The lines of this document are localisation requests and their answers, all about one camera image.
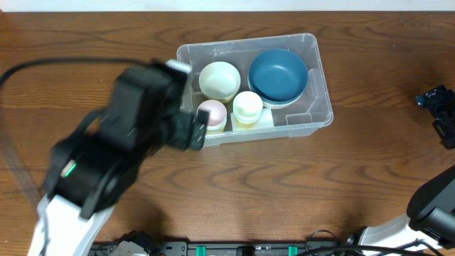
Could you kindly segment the pink cup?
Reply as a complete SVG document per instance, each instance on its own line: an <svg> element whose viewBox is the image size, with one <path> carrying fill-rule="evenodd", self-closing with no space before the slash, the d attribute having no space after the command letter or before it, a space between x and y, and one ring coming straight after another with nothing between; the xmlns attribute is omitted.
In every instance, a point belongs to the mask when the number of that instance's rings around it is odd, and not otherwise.
<svg viewBox="0 0 455 256"><path fill-rule="evenodd" d="M223 103L217 100L206 100L202 102L198 110L205 110L210 113L208 126L218 127L227 123L227 109Z"/></svg>

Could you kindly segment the green cup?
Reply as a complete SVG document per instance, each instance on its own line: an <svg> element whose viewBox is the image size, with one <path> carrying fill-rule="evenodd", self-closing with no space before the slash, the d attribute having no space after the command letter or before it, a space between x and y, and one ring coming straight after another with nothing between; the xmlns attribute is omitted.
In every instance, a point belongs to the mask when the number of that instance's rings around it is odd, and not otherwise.
<svg viewBox="0 0 455 256"><path fill-rule="evenodd" d="M207 126L207 132L223 132L225 129L225 125L218 126L218 127L209 127Z"/></svg>

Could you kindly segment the yellow bowl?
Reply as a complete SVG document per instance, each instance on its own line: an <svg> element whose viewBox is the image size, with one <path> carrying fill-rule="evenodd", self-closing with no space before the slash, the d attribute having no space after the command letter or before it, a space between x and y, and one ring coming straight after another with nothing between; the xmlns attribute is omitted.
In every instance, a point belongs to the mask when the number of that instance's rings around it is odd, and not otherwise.
<svg viewBox="0 0 455 256"><path fill-rule="evenodd" d="M205 95L205 97L206 97L207 99L209 99L209 100L217 100L217 101L219 101L219 102L225 104L225 103L227 103L227 102L233 100L234 97L235 97L235 95L231 95L231 96L226 97L226 98L223 98L223 99L215 99L215 98L209 97L209 96L207 96L207 95Z"/></svg>

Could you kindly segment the yellow cup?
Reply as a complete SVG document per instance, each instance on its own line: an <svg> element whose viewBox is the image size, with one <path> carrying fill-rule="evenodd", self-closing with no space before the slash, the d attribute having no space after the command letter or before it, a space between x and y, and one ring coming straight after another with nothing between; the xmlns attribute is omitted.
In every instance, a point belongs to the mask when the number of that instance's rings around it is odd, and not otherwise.
<svg viewBox="0 0 455 256"><path fill-rule="evenodd" d="M257 122L245 123L245 122L241 122L238 119L235 119L235 121L232 123L232 129L233 130L250 130L250 129L254 129L256 124L257 124Z"/></svg>
<svg viewBox="0 0 455 256"><path fill-rule="evenodd" d="M224 132L224 129L220 129L220 130L207 130L206 131L206 134L221 134Z"/></svg>

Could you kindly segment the white bowl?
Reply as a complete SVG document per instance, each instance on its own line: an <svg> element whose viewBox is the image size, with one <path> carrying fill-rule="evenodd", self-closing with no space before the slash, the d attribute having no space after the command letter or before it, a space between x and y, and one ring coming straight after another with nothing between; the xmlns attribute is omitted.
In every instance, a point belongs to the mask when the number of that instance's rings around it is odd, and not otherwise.
<svg viewBox="0 0 455 256"><path fill-rule="evenodd" d="M200 72L198 82L204 95L223 99L237 94L241 77L234 65L219 61L205 66Z"/></svg>

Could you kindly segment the pale mint cup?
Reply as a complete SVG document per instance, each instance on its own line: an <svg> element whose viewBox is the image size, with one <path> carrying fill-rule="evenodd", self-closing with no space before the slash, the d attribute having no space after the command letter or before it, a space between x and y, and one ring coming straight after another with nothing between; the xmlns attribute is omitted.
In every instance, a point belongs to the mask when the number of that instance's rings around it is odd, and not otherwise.
<svg viewBox="0 0 455 256"><path fill-rule="evenodd" d="M233 101L235 118L242 123L256 122L262 113L263 103L261 97L252 91L239 93Z"/></svg>

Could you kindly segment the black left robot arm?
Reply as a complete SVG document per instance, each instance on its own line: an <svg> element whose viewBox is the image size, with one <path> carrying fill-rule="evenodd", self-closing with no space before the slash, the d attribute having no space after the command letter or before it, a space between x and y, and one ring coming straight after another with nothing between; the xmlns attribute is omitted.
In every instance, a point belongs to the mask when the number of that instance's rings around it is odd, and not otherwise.
<svg viewBox="0 0 455 256"><path fill-rule="evenodd" d="M30 255L86 255L147 156L203 147L207 113L181 110L191 71L177 60L127 68L107 106L53 147Z"/></svg>

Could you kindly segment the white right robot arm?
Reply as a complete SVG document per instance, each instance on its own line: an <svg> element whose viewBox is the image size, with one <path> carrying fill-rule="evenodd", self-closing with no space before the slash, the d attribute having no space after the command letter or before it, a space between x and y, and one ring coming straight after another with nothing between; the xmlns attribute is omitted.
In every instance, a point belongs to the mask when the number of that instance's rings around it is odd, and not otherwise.
<svg viewBox="0 0 455 256"><path fill-rule="evenodd" d="M454 149L454 91L440 85L416 96L417 104L429 110L432 126L448 150ZM454 248L454 167L420 186L404 215L383 225L365 227L352 234L348 245L391 247L418 251Z"/></svg>

